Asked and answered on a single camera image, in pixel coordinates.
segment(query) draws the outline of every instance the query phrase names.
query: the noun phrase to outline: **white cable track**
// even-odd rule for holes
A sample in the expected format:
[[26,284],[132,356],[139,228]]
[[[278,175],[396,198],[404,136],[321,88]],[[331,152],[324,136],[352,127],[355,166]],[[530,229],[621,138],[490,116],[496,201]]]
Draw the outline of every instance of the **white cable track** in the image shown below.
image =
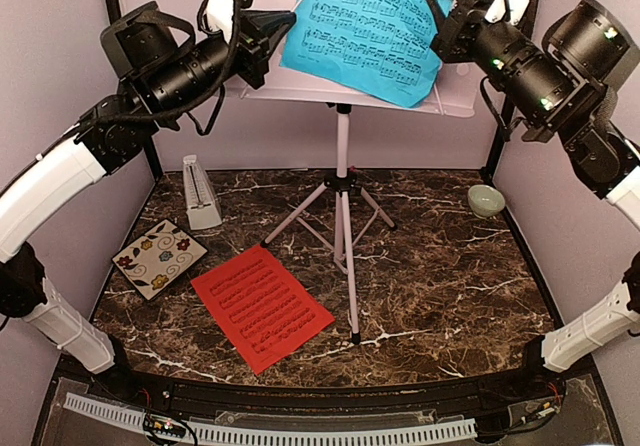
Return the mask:
[[[65,409],[117,428],[143,434],[144,412],[73,393],[67,394]],[[239,446],[427,446],[477,437],[474,419],[398,429],[344,432],[269,431],[232,428],[188,421],[202,445]],[[158,436],[172,439],[170,435]],[[193,444],[187,433],[181,443]]]

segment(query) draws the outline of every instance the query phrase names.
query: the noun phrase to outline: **sheet music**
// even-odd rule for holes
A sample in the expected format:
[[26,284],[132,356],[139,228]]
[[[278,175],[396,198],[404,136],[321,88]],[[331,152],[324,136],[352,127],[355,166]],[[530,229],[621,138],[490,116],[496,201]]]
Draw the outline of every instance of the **sheet music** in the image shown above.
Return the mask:
[[305,0],[282,65],[411,108],[431,92],[440,60],[425,0]]
[[269,251],[256,246],[192,281],[256,374],[334,321]]

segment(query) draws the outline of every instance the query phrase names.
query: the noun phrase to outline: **red sheet music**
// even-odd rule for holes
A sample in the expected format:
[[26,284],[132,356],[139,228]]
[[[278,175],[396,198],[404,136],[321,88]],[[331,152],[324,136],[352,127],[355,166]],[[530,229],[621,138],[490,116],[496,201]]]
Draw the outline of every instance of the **red sheet music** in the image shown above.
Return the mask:
[[335,321],[260,246],[191,284],[256,374],[293,353]]

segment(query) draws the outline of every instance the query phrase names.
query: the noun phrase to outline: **lavender wall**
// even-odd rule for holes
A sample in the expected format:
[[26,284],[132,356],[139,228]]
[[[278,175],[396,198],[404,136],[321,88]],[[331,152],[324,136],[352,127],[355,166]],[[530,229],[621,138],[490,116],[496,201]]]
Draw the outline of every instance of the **lavender wall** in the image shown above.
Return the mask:
[[[544,31],[580,0],[542,0],[536,32]],[[599,0],[640,41],[638,0]],[[620,94],[614,123],[640,140],[640,72]],[[593,306],[629,267],[640,248],[631,224],[575,178],[556,139],[549,145],[512,142],[496,178],[542,268],[565,321]],[[595,355],[626,444],[640,444],[640,342],[622,337]]]
[[[129,11],[150,0],[123,0]],[[193,20],[201,0],[157,0],[168,13]],[[206,122],[213,107],[196,115]],[[484,166],[495,122],[481,103],[474,118],[356,108],[350,162],[358,167],[472,168]],[[335,113],[322,104],[229,99],[215,133],[202,139],[183,122],[179,136],[158,136],[167,170],[198,154],[209,169],[335,166]]]
[[[99,44],[106,25],[103,0],[0,0],[0,184],[113,93]],[[34,235],[49,278],[83,314],[151,185],[144,159],[137,160]],[[2,444],[30,444],[56,361],[54,348],[20,321],[0,335]]]

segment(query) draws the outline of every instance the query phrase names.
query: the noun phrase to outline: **brown marble surface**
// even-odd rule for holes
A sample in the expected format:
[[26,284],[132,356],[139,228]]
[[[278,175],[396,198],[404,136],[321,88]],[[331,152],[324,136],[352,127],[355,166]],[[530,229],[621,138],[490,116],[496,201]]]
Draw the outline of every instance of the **brown marble surface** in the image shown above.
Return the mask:
[[[515,368],[522,346],[552,329],[542,297],[501,218],[470,213],[469,171],[364,171],[361,182],[400,229],[378,220],[357,245],[362,344],[349,342],[346,276],[300,224],[273,254],[336,317],[295,354],[255,376],[189,284],[264,239],[322,179],[319,172],[210,174],[224,224],[191,233],[209,253],[147,302],[115,272],[95,323],[122,339],[135,369],[231,384],[351,387],[410,384]],[[333,242],[334,196],[305,219]],[[371,209],[352,199],[354,228]],[[182,173],[157,186],[130,241],[163,219],[189,232]]]

